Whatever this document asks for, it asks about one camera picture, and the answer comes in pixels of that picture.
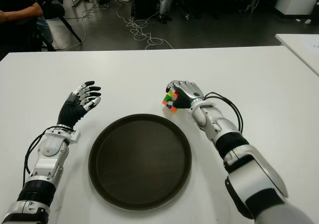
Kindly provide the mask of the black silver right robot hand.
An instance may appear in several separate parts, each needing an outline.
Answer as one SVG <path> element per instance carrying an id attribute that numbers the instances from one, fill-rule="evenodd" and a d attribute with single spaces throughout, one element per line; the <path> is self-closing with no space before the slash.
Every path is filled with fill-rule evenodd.
<path id="1" fill-rule="evenodd" d="M 166 87 L 166 92 L 169 91 L 177 93 L 176 100 L 172 102 L 177 109 L 189 109 L 195 102 L 204 100 L 203 92 L 194 82 L 171 81 Z"/>

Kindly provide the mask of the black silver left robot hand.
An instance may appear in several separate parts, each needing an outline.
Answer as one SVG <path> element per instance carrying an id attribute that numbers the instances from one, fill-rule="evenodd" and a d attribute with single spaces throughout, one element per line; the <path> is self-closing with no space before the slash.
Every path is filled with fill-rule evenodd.
<path id="1" fill-rule="evenodd" d="M 99 104 L 101 87 L 94 84 L 94 81 L 84 82 L 70 93 L 60 110 L 58 125 L 73 128 L 87 112 Z"/>

